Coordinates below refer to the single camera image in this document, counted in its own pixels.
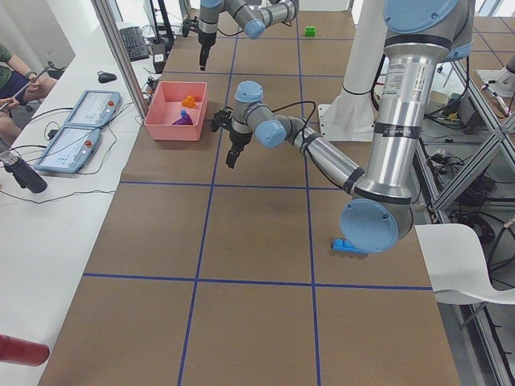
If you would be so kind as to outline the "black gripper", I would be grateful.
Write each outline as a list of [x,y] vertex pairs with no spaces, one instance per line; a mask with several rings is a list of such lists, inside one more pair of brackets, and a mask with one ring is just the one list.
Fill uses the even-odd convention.
[[228,168],[234,169],[245,146],[251,142],[252,132],[240,133],[233,129],[229,132],[229,139],[232,147],[227,153],[225,164]]
[[204,32],[199,30],[198,41],[201,45],[199,66],[201,71],[205,71],[208,63],[210,49],[216,43],[216,32]]

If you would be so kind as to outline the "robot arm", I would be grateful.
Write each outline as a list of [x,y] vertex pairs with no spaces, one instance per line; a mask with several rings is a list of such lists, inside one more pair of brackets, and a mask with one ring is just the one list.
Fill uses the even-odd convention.
[[200,70],[204,71],[209,52],[216,44],[219,15],[226,12],[251,39],[259,38],[266,28],[279,23],[288,23],[297,17],[299,1],[271,1],[271,6],[252,9],[243,0],[201,1],[198,21]]
[[406,179],[438,64],[467,56],[472,44],[471,1],[387,1],[382,7],[385,33],[378,51],[388,60],[385,83],[368,142],[369,159],[360,167],[314,131],[304,118],[273,112],[262,86],[252,80],[236,89],[229,122],[232,143],[226,163],[234,167],[252,138],[264,147],[284,142],[313,162],[351,200],[340,218],[345,240],[362,253],[392,248],[411,229],[412,194]]

